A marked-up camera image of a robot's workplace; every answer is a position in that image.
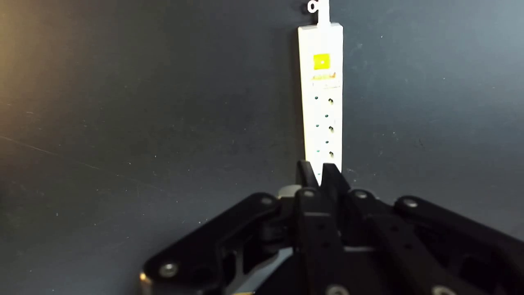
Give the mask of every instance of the dark wall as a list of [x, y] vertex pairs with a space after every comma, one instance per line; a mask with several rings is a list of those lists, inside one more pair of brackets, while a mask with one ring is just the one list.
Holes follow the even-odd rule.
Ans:
[[[301, 157], [299, 0], [0, 2], [4, 293], [140, 264]], [[524, 2], [337, 0], [343, 174], [524, 238]]]

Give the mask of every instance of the white power strip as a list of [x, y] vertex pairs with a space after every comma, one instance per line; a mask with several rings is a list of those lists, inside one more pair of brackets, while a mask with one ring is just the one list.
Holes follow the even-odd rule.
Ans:
[[343, 28], [329, 23], [329, 0], [309, 0], [317, 25], [297, 28], [304, 153], [315, 179], [322, 164], [342, 169]]

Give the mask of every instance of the screw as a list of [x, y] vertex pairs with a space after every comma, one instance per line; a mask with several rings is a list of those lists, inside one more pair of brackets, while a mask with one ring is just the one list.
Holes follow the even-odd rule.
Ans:
[[358, 190], [358, 192], [355, 192], [355, 197], [356, 197], [356, 198], [366, 198], [366, 193], [361, 192], [361, 190]]
[[348, 292], [342, 285], [329, 285], [325, 295], [348, 295]]
[[410, 200], [410, 198], [404, 198], [404, 205], [409, 207], [409, 208], [419, 207], [419, 205], [417, 205], [414, 200]]
[[263, 197], [260, 202], [261, 202], [261, 205], [271, 205], [273, 203], [273, 200], [270, 197]]
[[312, 197], [314, 197], [314, 192], [304, 190], [301, 195], [302, 195], [302, 197], [307, 197], [307, 198], [312, 198]]
[[166, 262], [158, 271], [160, 277], [175, 277], [178, 274], [178, 264]]
[[430, 289], [430, 293], [432, 293], [432, 295], [456, 295], [453, 290], [450, 290], [450, 289], [445, 287], [445, 285], [433, 285], [433, 287]]

